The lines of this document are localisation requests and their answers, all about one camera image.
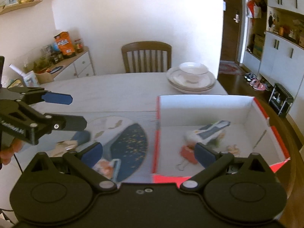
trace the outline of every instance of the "pink shoe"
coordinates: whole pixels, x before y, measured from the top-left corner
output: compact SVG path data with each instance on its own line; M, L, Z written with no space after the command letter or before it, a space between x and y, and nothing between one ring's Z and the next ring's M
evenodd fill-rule
M254 86L257 82L258 82L257 79L253 79L253 80L249 83L249 85Z
M253 86L253 88L254 88L255 90L259 90L259 91L265 91L265 90L266 90L266 85L263 84L263 83L259 83L258 85Z

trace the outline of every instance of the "white teacup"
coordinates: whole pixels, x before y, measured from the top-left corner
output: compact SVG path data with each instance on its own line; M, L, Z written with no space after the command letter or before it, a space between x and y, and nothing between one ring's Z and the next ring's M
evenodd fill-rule
M209 72L204 64L193 62L182 63L179 69L183 71L183 77L189 83L198 83L203 75Z

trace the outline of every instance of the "human hand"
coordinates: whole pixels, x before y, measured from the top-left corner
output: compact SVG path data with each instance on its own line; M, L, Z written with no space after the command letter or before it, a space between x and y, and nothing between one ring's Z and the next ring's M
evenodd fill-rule
M22 149L23 145L23 141L15 138L9 148L0 151L0 159L2 163L4 165L9 164L11 162L12 157L14 156L14 153L19 152Z

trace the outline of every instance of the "blue gripper pad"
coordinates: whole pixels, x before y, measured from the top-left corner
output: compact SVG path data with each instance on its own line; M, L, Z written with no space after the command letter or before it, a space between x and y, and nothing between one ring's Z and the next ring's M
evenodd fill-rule
M202 143L197 143L194 147L194 157L204 168L207 168L217 161L220 155Z
M77 154L82 163L92 168L102 158L103 148L99 142L87 147Z
M77 131L73 137L71 138L71 140L76 140L77 141L77 145L81 146L84 143L87 143L91 140L91 133L87 130L83 130L83 131Z
M69 94L47 92L41 98L47 103L68 105L73 102L73 98Z

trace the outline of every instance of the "doorway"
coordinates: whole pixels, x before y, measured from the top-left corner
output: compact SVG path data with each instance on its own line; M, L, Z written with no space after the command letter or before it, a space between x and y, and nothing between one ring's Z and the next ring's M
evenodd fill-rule
M238 63L238 49L241 32L242 0L224 0L223 39L221 61Z

